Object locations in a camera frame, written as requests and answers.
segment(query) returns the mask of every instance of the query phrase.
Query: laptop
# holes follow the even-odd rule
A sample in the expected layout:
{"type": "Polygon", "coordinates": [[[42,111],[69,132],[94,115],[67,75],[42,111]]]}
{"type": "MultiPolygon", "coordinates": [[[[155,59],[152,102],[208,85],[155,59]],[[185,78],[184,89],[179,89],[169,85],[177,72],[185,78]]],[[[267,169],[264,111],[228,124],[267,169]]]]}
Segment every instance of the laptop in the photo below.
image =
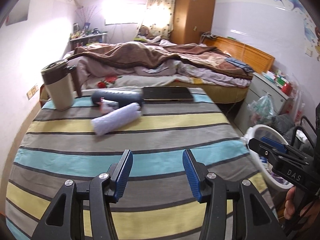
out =
{"type": "Polygon", "coordinates": [[[145,104],[167,102],[194,102],[186,87],[143,87],[142,99],[145,104]]]}

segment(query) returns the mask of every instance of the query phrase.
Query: striped bedspread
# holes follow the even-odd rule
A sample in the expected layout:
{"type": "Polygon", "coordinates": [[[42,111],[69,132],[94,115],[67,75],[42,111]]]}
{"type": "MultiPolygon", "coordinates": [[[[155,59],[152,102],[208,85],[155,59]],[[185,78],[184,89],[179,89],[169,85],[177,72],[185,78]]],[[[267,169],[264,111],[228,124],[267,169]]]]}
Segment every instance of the striped bedspread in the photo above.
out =
{"type": "MultiPolygon", "coordinates": [[[[205,204],[195,201],[185,176],[186,148],[224,179],[250,179],[273,208],[261,174],[226,117],[203,90],[190,90],[194,103],[144,105],[140,119],[100,138],[90,125],[100,116],[90,98],[94,90],[83,91],[63,112],[47,102],[22,141],[7,187],[7,225],[17,240],[31,238],[66,179],[91,180],[125,149],[133,151],[133,166],[123,198],[111,205],[120,240],[199,238],[205,204]]],[[[86,239],[92,239],[88,201],[84,209],[86,239]]],[[[231,201],[227,212],[226,239],[231,239],[231,201]]]]}

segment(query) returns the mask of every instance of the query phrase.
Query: human hand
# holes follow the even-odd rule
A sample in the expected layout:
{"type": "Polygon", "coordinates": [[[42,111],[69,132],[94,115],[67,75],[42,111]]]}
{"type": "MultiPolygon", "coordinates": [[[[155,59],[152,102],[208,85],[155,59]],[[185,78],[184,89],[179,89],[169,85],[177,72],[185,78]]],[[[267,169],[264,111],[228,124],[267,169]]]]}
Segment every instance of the human hand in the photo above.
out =
{"type": "MultiPolygon", "coordinates": [[[[286,203],[285,203],[285,209],[284,209],[284,218],[290,220],[295,212],[294,204],[293,204],[293,198],[294,198],[294,193],[296,191],[296,187],[292,187],[286,196],[286,203]]],[[[311,203],[306,205],[300,212],[300,216],[302,216],[305,211],[309,208],[311,203]]],[[[318,213],[320,211],[320,200],[317,200],[315,204],[312,206],[312,208],[305,214],[304,217],[308,217],[307,222],[304,224],[302,227],[301,231],[304,231],[308,228],[310,228],[315,221],[318,213]]]]}

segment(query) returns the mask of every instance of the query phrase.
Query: electrical outlet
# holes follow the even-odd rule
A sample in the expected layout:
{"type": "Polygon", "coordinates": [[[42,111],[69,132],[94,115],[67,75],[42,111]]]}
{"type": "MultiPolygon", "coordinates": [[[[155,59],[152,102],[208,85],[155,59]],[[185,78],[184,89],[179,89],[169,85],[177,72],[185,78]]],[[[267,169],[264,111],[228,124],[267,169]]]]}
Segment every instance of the electrical outlet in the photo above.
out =
{"type": "Polygon", "coordinates": [[[307,54],[309,57],[312,57],[312,50],[306,48],[306,54],[307,54]]]}
{"type": "Polygon", "coordinates": [[[32,98],[35,93],[39,90],[38,85],[35,84],[28,92],[27,92],[27,97],[30,100],[30,98],[32,98]]]}
{"type": "Polygon", "coordinates": [[[27,92],[27,97],[30,100],[30,98],[32,98],[33,94],[31,92],[31,89],[27,92]]]}

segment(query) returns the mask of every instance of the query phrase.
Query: white nightstand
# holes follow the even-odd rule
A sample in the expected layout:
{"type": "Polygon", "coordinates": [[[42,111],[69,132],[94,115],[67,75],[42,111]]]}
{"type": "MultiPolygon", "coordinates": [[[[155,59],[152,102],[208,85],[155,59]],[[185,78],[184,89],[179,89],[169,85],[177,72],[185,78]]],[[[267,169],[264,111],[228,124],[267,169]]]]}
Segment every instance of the white nightstand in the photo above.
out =
{"type": "Polygon", "coordinates": [[[293,100],[261,74],[254,73],[253,75],[247,97],[234,121],[235,125],[243,134],[246,133],[249,127],[253,126],[253,123],[250,120],[251,113],[248,109],[248,104],[252,103],[252,101],[257,101],[260,97],[268,93],[271,95],[273,108],[276,114],[284,114],[293,100]]]}

